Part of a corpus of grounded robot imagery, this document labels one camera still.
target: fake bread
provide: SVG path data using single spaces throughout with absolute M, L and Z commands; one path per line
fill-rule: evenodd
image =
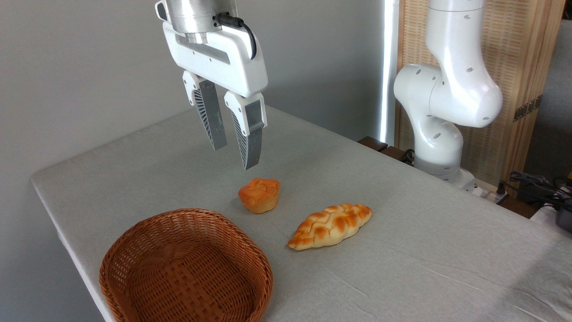
M 239 198 L 248 211 L 261 214 L 276 207 L 279 190 L 278 180 L 254 178 L 239 190 Z
M 295 250 L 336 245 L 353 236 L 371 218 L 372 211 L 361 204 L 342 203 L 313 213 L 303 221 L 288 242 Z

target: bamboo panel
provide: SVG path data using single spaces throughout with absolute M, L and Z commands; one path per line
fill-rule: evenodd
M 508 172 L 524 168 L 536 111 L 517 122 L 514 113 L 542 93 L 564 1 L 487 2 L 483 59 L 502 90 L 503 107 L 486 128 L 459 127 L 464 138 L 461 166 L 482 181 L 496 185 Z M 428 0 L 401 0 L 401 8 L 398 68 L 412 63 L 438 65 L 424 41 Z M 411 123 L 399 106 L 395 137 L 399 148 L 413 148 Z
M 538 50 L 538 60 L 537 64 L 531 68 L 532 81 L 528 84 L 529 93 L 542 93 L 544 90 L 550 60 L 554 51 L 558 29 L 561 23 L 559 18 L 562 14 L 562 8 L 565 4 L 565 0 L 545 2 L 545 4 L 545 14 L 543 18 L 546 19 L 546 27 L 544 29 L 544 33 L 539 33 L 540 45 Z M 528 95 L 525 99 L 531 99 L 531 96 Z M 511 157 L 506 158 L 505 160 L 501 176 L 502 179 L 508 178 L 511 171 L 522 171 L 524 169 L 537 115 L 538 111 L 534 111 L 523 119 L 513 123 L 512 127 L 516 128 L 516 137 L 513 141 L 509 141 L 508 143 L 507 150 Z

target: orange muffin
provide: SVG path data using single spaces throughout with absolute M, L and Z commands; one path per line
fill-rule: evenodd
M 239 190 L 239 198 L 248 211 L 261 214 L 276 207 L 279 190 L 278 180 L 254 178 Z

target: woven basket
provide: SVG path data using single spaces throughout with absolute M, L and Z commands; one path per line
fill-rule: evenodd
M 178 209 L 109 249 L 101 292 L 117 321 L 259 321 L 272 293 L 264 253 L 221 214 Z

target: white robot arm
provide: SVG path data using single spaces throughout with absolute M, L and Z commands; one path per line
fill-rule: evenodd
M 394 85 L 414 130 L 415 167 L 467 191 L 475 181 L 460 168 L 463 138 L 453 123 L 485 127 L 502 107 L 480 49 L 485 3 L 430 0 L 425 42 L 440 68 L 407 65 Z
M 264 98 L 268 85 L 264 57 L 250 28 L 236 18 L 235 0 L 161 0 L 155 5 L 183 83 L 215 150 L 227 144 L 215 84 L 227 89 L 244 169 L 258 164 Z

